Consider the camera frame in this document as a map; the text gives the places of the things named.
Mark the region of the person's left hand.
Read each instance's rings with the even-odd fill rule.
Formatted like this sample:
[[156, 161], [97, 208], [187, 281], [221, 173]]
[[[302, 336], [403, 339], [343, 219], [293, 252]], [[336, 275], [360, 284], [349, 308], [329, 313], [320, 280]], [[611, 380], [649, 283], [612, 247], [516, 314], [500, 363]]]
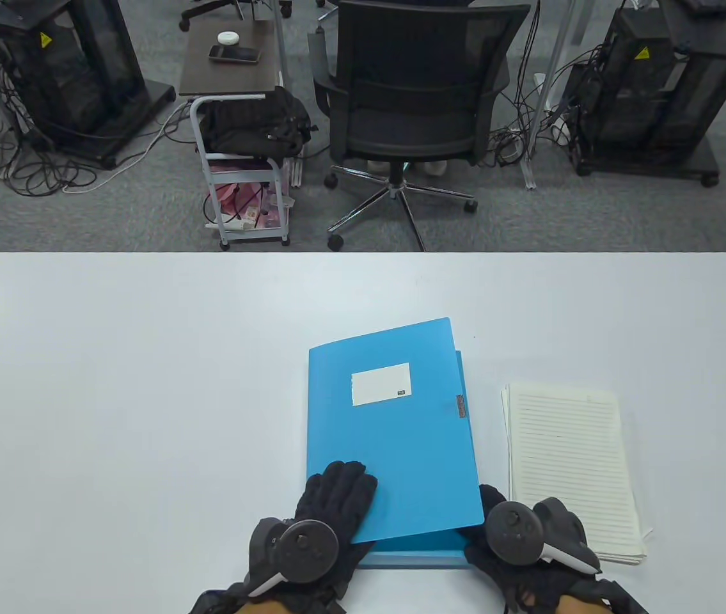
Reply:
[[340, 601], [371, 543], [353, 544], [374, 502], [377, 479], [363, 463], [334, 461], [322, 473], [307, 479], [293, 520], [320, 521], [338, 540], [338, 556], [325, 575], [308, 584], [283, 582], [257, 597], [252, 605], [277, 608], [278, 612], [339, 612]]

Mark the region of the person's right hand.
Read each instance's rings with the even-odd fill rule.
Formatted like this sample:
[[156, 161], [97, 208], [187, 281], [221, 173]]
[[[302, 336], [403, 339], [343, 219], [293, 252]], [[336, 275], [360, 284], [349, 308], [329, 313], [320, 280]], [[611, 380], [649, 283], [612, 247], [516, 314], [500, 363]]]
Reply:
[[617, 583], [598, 579], [599, 558], [584, 526], [555, 498], [532, 508], [480, 486], [482, 524], [461, 528], [468, 563], [501, 590], [506, 608], [533, 613], [627, 612], [629, 597]]

